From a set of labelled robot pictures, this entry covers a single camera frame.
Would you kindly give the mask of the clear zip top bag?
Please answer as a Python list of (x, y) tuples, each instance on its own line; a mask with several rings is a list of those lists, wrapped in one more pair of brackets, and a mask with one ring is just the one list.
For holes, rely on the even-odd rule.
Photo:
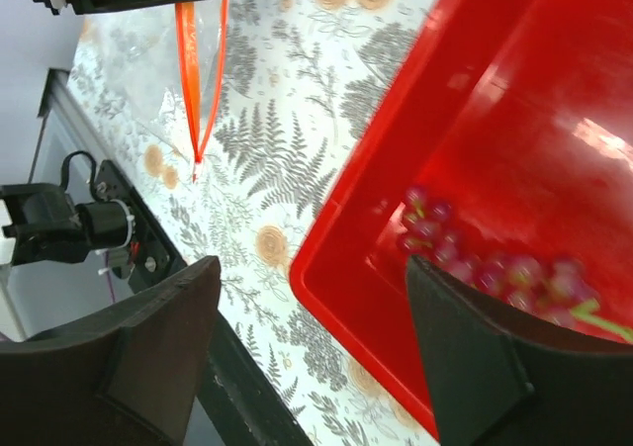
[(113, 119), (109, 144), (146, 172), (197, 182), (219, 113), (229, 0), (175, 3), (93, 15), (86, 24)]

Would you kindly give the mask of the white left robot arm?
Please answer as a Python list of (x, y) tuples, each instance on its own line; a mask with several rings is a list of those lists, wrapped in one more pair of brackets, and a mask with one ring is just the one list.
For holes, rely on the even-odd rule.
[[(77, 15), (131, 11), (160, 5), (205, 0), (33, 0), (58, 14), (71, 6)], [(8, 251), (1, 257), (4, 270), (41, 261), (76, 264), (92, 251), (113, 253), (125, 258), (107, 268), (120, 274), (125, 266), (153, 261), (147, 282), (169, 275), (176, 250), (146, 204), (124, 178), (113, 161), (97, 162), (87, 151), (82, 156), (90, 164), (87, 187), (91, 202), (74, 204), (67, 193), (72, 158), (66, 156), (60, 181), (4, 185), (1, 188), (1, 239)]]

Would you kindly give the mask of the red grape bunch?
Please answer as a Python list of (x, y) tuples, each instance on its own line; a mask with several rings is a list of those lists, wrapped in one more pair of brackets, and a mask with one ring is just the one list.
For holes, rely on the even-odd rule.
[(632, 327), (603, 315), (598, 291), (576, 258), (543, 261), (532, 254), (493, 252), (485, 257), (465, 249), (451, 222), (452, 206), (429, 197), (420, 185), (404, 194), (397, 245), (463, 284), (520, 311), (582, 333), (632, 342)]

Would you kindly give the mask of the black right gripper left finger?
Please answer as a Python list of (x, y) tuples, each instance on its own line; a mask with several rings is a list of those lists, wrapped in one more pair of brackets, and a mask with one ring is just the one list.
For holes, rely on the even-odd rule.
[(207, 256), (98, 312), (2, 342), (2, 444), (183, 444), (220, 292), (220, 260)]

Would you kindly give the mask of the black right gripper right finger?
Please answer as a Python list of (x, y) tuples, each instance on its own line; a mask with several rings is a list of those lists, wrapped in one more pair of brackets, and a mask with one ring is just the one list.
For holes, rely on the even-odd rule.
[(440, 444), (631, 444), (631, 346), (510, 307), (418, 256), (406, 281)]

